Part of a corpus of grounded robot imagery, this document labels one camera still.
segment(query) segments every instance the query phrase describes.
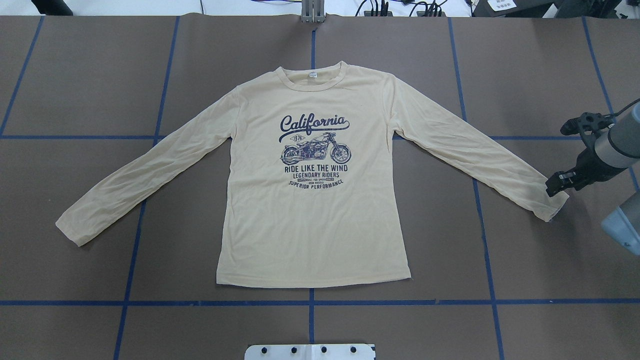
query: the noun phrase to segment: motorcycle graphic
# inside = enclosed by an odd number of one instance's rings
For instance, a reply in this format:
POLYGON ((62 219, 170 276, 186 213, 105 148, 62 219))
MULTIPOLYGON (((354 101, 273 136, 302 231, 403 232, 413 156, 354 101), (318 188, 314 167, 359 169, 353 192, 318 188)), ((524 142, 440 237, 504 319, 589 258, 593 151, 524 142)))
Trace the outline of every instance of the motorcycle graphic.
POLYGON ((335 133, 323 133, 311 141, 299 142, 296 146, 286 145, 280 159, 286 165, 293 165, 302 160, 323 160, 328 152, 329 143, 331 159, 338 164, 344 164, 351 159, 351 150, 343 143, 335 141, 335 133))

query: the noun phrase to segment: shirt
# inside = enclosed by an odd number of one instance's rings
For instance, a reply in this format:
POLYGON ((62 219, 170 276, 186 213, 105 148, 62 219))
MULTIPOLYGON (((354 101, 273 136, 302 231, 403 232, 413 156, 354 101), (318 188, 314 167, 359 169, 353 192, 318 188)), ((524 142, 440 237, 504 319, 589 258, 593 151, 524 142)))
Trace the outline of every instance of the shirt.
POLYGON ((409 278, 394 132, 544 221, 568 198, 549 198, 538 171, 392 74, 342 61, 279 67, 235 87, 96 184, 56 225, 87 243, 231 137, 219 284, 321 288, 409 278))

